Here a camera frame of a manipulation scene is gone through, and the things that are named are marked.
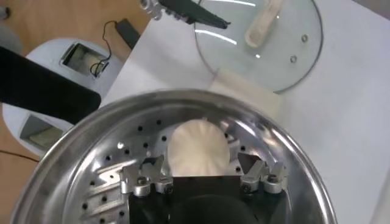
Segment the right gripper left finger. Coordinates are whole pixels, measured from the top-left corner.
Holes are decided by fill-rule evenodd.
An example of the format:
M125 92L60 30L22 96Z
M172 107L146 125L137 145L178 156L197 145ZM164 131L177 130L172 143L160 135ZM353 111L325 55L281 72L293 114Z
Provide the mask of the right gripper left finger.
M170 194L173 177L161 172L165 157L146 158L141 163L124 166L119 172L119 188L122 194L147 197L152 191Z

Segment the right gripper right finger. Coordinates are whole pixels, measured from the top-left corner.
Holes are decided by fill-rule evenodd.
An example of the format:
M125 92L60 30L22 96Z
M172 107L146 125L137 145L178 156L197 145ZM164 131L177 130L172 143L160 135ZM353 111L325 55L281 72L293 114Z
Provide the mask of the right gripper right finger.
M246 153L239 153L238 161L243 171L240 176L241 189L245 194L256 192L261 186L270 194L287 190L288 171L282 162L269 166L259 156Z

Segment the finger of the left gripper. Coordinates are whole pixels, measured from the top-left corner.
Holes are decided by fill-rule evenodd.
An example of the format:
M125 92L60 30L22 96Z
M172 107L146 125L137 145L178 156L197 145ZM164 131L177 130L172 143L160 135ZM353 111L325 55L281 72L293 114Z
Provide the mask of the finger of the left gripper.
M219 29L230 24L192 0L140 0L140 7L154 20L160 20L166 13L187 24L201 23Z

